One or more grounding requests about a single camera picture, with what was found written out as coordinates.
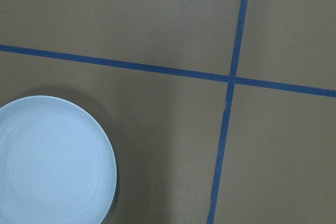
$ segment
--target floor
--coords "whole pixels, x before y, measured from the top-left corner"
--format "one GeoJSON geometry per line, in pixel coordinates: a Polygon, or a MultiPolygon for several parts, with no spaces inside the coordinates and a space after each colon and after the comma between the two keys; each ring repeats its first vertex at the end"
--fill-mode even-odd
{"type": "Polygon", "coordinates": [[[0,0],[0,106],[96,118],[119,176],[104,224],[331,224],[335,6],[0,0]]]}

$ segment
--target blue line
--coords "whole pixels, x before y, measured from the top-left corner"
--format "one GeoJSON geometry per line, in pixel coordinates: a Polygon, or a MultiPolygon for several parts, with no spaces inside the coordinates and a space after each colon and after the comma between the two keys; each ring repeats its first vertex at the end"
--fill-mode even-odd
{"type": "Polygon", "coordinates": [[[109,59],[88,57],[88,56],[82,56],[82,55],[72,55],[72,54],[65,54],[62,52],[52,52],[52,51],[44,51],[44,50],[30,49],[30,48],[23,48],[23,47],[13,47],[13,46],[1,45],[1,44],[0,44],[0,51],[14,52],[17,54],[40,56],[40,57],[53,58],[53,59],[62,59],[62,60],[91,63],[91,64],[97,64],[97,65],[111,66],[111,67],[116,67],[116,68],[126,68],[126,69],[140,70],[140,71],[146,71],[146,72],[171,74],[174,76],[185,76],[185,77],[190,77],[190,78],[212,80],[212,81],[228,82],[228,79],[229,79],[229,76],[225,76],[222,74],[159,67],[159,66],[146,65],[146,64],[140,64],[140,63],[134,63],[134,62],[109,60],[109,59]]]}
{"type": "Polygon", "coordinates": [[[286,91],[305,93],[305,94],[315,94],[315,95],[321,95],[324,97],[335,97],[336,98],[335,90],[313,88],[313,87],[307,87],[307,86],[286,84],[286,83],[281,83],[281,82],[261,81],[261,80],[237,77],[236,84],[243,84],[243,85],[262,87],[262,88],[268,88],[268,89],[286,90],[286,91]]]}
{"type": "Polygon", "coordinates": [[[225,144],[226,144],[228,126],[229,126],[229,121],[230,121],[232,100],[233,100],[233,95],[234,95],[234,90],[235,90],[235,81],[236,81],[236,76],[237,76],[239,54],[240,54],[240,48],[241,48],[241,43],[242,43],[243,31],[244,31],[247,1],[248,0],[240,0],[240,8],[239,8],[238,21],[237,21],[235,44],[234,44],[234,49],[232,53],[229,82],[228,82],[228,86],[226,90],[226,109],[224,110],[224,113],[223,113],[222,128],[220,130],[218,152],[217,152],[216,166],[215,166],[215,174],[214,174],[214,180],[213,180],[212,191],[211,191],[210,210],[209,210],[209,214],[207,218],[208,224],[213,224],[215,220],[219,183],[221,182],[220,176],[222,174],[225,144]]]}

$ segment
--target horizontal blue line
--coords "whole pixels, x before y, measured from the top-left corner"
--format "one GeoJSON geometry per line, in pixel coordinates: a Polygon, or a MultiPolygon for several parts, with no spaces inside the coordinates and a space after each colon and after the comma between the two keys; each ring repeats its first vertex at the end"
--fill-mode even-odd
{"type": "Polygon", "coordinates": [[[140,70],[140,71],[146,71],[146,72],[171,74],[174,76],[185,76],[185,77],[190,77],[190,78],[220,81],[220,82],[228,82],[228,79],[229,79],[228,76],[225,76],[222,74],[198,72],[198,71],[168,68],[168,67],[159,67],[159,66],[140,64],[140,63],[134,63],[134,62],[109,60],[109,59],[88,57],[88,56],[82,56],[82,55],[66,54],[62,52],[52,52],[52,51],[44,51],[44,50],[31,49],[31,48],[13,47],[13,46],[7,46],[7,45],[0,45],[0,51],[13,52],[17,54],[25,54],[25,55],[32,55],[32,56],[40,56],[40,57],[53,58],[53,59],[71,60],[71,61],[77,61],[77,62],[111,66],[111,67],[116,67],[116,68],[126,68],[126,69],[140,70]]]}
{"type": "Polygon", "coordinates": [[[313,87],[308,87],[308,86],[286,84],[286,83],[281,83],[281,82],[261,81],[261,80],[237,77],[236,84],[242,84],[242,85],[254,86],[254,87],[262,87],[262,88],[268,88],[268,89],[286,90],[286,91],[305,93],[305,94],[315,94],[315,95],[321,95],[324,97],[335,97],[336,98],[335,90],[313,88],[313,87]]]}

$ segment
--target plate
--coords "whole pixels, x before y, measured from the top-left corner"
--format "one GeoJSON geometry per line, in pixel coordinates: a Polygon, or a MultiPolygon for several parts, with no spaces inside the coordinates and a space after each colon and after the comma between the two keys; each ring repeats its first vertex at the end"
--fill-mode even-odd
{"type": "Polygon", "coordinates": [[[116,181],[110,141],[84,109],[41,95],[0,109],[0,223],[99,224],[116,181]]]}

